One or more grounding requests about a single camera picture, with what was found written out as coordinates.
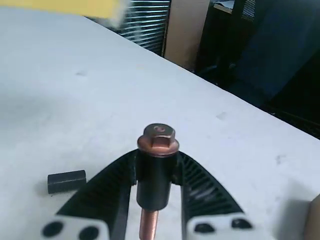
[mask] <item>white table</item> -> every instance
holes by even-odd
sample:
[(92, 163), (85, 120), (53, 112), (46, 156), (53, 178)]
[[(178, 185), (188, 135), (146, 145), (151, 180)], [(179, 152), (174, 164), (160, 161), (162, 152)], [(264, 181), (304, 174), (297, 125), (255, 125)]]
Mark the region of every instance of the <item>white table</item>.
[[(75, 15), (0, 8), (0, 239), (15, 240), (72, 193), (49, 195), (48, 174), (90, 179), (136, 148), (144, 127), (176, 129), (256, 223), (301, 239), (320, 193), (320, 142), (104, 27)], [(138, 239), (133, 188), (126, 239)], [(180, 189), (156, 239), (180, 239)]]

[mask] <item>yellow sponge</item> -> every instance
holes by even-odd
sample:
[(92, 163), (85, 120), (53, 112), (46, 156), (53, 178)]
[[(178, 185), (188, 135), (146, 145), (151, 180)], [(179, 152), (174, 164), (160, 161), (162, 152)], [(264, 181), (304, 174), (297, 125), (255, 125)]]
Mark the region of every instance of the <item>yellow sponge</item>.
[(123, 20), (130, 0), (0, 0), (0, 6), (32, 8), (109, 19), (113, 27)]

